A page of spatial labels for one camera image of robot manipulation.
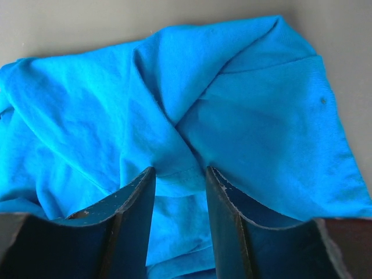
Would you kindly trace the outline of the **blue t-shirt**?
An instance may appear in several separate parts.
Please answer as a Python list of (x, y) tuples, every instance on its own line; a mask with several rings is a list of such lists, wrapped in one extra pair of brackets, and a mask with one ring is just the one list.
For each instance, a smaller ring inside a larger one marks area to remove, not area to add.
[(1, 68), (2, 212), (67, 217), (149, 166), (149, 278), (215, 278), (208, 166), (297, 220), (371, 216), (323, 60), (281, 16)]

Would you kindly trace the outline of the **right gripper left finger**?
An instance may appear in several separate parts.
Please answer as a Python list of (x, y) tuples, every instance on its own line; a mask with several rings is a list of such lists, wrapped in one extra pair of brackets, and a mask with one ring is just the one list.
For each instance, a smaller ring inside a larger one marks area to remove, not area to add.
[(155, 170), (66, 219), (1, 214), (2, 278), (145, 278)]

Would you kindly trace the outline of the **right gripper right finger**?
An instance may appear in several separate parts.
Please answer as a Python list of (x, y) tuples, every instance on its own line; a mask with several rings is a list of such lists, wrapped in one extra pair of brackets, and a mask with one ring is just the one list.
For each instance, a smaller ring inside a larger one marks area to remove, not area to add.
[(218, 278), (370, 278), (371, 220), (279, 214), (206, 171)]

